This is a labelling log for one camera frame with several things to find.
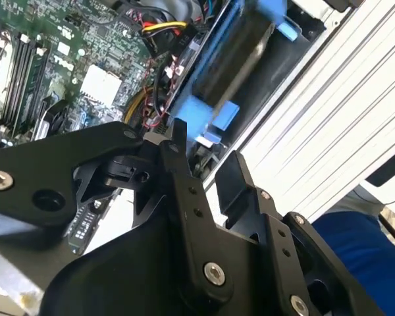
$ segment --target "black metal mount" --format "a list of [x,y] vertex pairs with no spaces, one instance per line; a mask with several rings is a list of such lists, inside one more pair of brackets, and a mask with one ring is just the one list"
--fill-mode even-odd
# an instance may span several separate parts
[[61,247],[79,206],[135,190],[130,232],[33,282],[40,315],[382,315],[301,215],[277,213],[239,153],[216,176],[228,216],[217,226],[182,121],[166,136],[114,122],[2,149],[0,172],[12,180],[0,188],[0,254],[13,267],[21,250],[34,265]]

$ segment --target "capacitor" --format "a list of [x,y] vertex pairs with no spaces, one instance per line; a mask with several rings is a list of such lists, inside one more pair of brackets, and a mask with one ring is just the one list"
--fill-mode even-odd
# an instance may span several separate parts
[[85,55],[86,55],[85,49],[79,48],[79,50],[78,50],[78,55],[81,56],[81,57],[85,56]]

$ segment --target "yellow wire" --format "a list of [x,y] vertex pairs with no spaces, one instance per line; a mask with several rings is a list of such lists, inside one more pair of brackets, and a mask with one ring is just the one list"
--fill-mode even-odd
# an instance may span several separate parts
[[185,28],[187,26],[187,23],[185,22],[166,22],[166,23],[159,23],[156,25],[152,26],[147,26],[146,28],[143,28],[143,32],[148,32],[148,31],[154,31],[154,30],[159,30],[160,28],[166,28],[167,26],[179,26],[182,28]]
[[[147,88],[146,93],[152,91],[153,88]],[[124,118],[124,123],[127,124],[128,121],[132,118],[134,111],[138,108],[140,101],[145,97],[145,90],[142,89],[138,96],[132,101],[132,104],[129,106],[129,110],[126,113]]]

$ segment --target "silver metal panel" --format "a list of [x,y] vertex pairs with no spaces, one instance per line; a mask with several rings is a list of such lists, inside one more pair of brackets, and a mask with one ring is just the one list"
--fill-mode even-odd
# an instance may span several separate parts
[[0,287],[27,314],[37,315],[45,289],[74,259],[66,240],[47,251],[0,242]]
[[366,0],[242,153],[279,213],[310,221],[393,156],[395,0]]

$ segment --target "ram slot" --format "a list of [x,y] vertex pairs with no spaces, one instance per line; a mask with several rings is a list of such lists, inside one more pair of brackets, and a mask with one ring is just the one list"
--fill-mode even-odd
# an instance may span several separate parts
[[36,118],[33,115],[41,97],[41,81],[48,57],[44,50],[38,55],[38,45],[24,37],[23,41],[21,36],[16,38],[13,69],[0,120],[0,125],[9,129],[11,137],[34,127]]

